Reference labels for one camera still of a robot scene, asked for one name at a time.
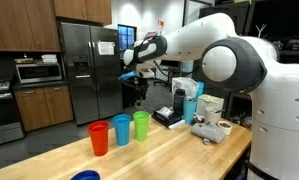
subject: white box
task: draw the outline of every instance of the white box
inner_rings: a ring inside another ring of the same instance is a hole
[[[219,110],[223,109],[223,102],[224,99],[222,98],[203,94],[198,97],[196,113],[199,116],[205,116],[206,107],[215,107]]]

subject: refrigerator handle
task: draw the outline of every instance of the refrigerator handle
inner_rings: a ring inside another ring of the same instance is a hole
[[[90,74],[91,74],[91,81],[92,81],[92,88],[93,91],[96,91],[96,84],[95,84],[95,76],[94,76],[94,63],[93,63],[93,54],[92,54],[92,46],[91,42],[88,42],[88,47],[89,47],[89,63],[90,63]]]

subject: floor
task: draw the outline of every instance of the floor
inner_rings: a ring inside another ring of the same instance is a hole
[[[139,110],[152,113],[158,108],[171,106],[169,87],[153,86],[153,81],[149,81],[147,98],[142,101],[141,106],[126,107],[123,113],[132,115]],[[106,120],[112,128],[112,117]],[[88,124],[77,126],[74,121],[70,121],[28,133],[24,139],[2,144],[0,145],[0,168],[83,139],[88,136],[87,126]]]

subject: wooden countertop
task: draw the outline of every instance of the wooden countertop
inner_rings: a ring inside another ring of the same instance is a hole
[[[233,124],[230,136],[206,146],[190,133],[190,125],[169,130],[150,120],[148,139],[116,144],[109,130],[109,151],[96,157],[89,137],[0,169],[0,179],[70,179],[83,170],[101,179],[222,179],[251,142],[251,131]]]

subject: refrigerator door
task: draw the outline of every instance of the refrigerator door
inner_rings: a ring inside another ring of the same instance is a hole
[[[122,112],[118,31],[90,27],[100,118]]]
[[[99,119],[88,25],[61,23],[62,48],[77,124]]]

